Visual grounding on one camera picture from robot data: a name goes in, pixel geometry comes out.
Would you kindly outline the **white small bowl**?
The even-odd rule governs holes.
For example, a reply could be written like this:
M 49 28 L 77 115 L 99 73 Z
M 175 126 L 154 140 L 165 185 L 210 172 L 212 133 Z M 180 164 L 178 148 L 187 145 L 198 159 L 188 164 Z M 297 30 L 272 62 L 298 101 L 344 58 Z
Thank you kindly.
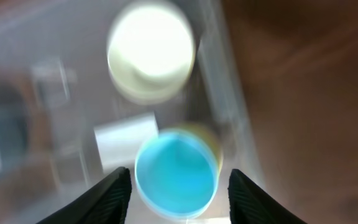
M 195 64 L 196 42 L 184 12 L 170 1 L 133 1 L 113 20 L 106 57 L 114 86 L 140 105 L 182 91 Z

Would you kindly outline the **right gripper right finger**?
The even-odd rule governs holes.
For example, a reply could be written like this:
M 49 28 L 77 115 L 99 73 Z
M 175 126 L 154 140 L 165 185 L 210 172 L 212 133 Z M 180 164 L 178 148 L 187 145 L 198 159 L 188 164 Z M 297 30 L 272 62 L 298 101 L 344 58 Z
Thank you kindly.
M 232 224 L 306 224 L 239 169 L 231 171 L 228 196 Z

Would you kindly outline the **yellow cup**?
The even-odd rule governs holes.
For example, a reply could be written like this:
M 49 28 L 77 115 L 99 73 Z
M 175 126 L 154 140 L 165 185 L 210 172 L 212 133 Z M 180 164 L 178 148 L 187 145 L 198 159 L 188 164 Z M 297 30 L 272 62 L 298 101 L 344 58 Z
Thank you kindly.
M 218 136 L 212 132 L 210 128 L 199 123 L 181 123 L 172 129 L 190 133 L 201 139 L 209 147 L 209 150 L 215 157 L 215 161 L 218 165 L 218 175 L 221 173 L 224 159 L 223 150 Z

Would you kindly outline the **light blue cup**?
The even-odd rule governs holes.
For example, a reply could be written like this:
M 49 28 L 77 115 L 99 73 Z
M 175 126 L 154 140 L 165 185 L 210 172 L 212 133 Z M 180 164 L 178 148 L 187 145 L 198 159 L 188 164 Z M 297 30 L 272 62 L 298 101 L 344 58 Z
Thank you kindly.
M 218 190 L 218 165 L 198 137 L 167 129 L 146 140 L 135 159 L 135 183 L 145 204 L 168 219 L 192 219 Z

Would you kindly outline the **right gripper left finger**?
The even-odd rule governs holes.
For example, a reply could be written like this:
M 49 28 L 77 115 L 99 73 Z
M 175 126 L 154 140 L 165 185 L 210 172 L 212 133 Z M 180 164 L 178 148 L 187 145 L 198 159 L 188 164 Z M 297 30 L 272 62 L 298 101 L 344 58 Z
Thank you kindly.
M 124 224 L 131 193 L 130 170 L 118 167 L 39 224 Z

